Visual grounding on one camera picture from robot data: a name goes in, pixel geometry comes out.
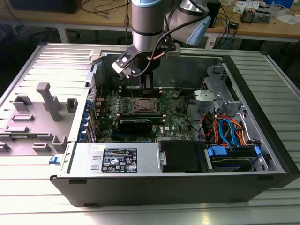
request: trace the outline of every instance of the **power supply label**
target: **power supply label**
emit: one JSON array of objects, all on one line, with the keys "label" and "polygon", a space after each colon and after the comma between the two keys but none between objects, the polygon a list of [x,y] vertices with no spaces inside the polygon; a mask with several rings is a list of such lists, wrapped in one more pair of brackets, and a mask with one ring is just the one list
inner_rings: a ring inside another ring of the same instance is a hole
[{"label": "power supply label", "polygon": [[104,149],[102,172],[137,173],[137,149]]}]

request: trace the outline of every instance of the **circuit board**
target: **circuit board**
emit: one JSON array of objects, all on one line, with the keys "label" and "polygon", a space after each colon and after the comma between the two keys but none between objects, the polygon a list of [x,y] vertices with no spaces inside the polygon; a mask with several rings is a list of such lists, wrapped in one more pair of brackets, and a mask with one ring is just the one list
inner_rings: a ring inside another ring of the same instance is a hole
[{"label": "circuit board", "polygon": [[[138,97],[121,97],[116,91],[104,96],[104,112],[99,116],[101,126],[101,136],[98,142],[105,143],[157,143],[160,140],[191,140],[191,131],[184,115],[185,98],[184,96],[173,97],[173,90],[163,90],[158,98],[145,99]],[[153,123],[152,131],[148,134],[118,134],[114,128],[120,111],[130,113],[140,112],[143,116],[144,111],[153,110],[151,120],[158,120],[158,113],[162,114],[161,123]]]}]

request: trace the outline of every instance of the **motherboard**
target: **motherboard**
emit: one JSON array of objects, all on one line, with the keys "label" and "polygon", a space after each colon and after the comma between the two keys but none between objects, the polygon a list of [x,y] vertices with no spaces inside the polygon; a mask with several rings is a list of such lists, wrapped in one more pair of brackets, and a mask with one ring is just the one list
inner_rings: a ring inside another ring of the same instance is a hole
[{"label": "motherboard", "polygon": [[98,142],[191,140],[190,125],[184,114],[187,98],[174,90],[161,90],[158,97],[121,95],[113,90],[100,99]]}]

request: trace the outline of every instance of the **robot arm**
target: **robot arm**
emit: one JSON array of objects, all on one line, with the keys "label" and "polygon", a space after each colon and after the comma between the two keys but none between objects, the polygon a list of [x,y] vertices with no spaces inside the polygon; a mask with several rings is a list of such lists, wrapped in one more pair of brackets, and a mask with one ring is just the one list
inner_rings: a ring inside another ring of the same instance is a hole
[{"label": "robot arm", "polygon": [[[133,46],[112,65],[116,72],[127,78],[152,73],[159,66],[160,57],[169,50],[162,46],[170,36],[178,41],[197,45],[210,23],[207,0],[131,2]],[[141,72],[136,73],[133,66]]]}]

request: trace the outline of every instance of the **slotted aluminum surface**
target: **slotted aluminum surface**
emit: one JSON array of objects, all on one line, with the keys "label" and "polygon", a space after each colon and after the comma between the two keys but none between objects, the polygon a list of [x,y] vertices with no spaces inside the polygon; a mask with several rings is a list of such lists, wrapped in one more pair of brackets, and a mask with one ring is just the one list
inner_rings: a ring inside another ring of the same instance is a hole
[{"label": "slotted aluminum surface", "polygon": [[[88,55],[98,45],[48,44],[37,50],[24,66],[24,78],[6,93],[0,116],[12,110],[16,92],[29,93],[39,81],[50,81],[52,94],[61,99],[80,95],[89,70]],[[188,53],[219,55],[220,50],[190,50]],[[297,90],[278,68],[259,52],[222,51],[232,57],[279,137],[300,167],[300,102]],[[169,206],[76,208],[48,180],[60,166],[49,166],[48,156],[0,157],[1,224],[299,224],[300,180],[283,189],[268,190],[250,202]]]}]

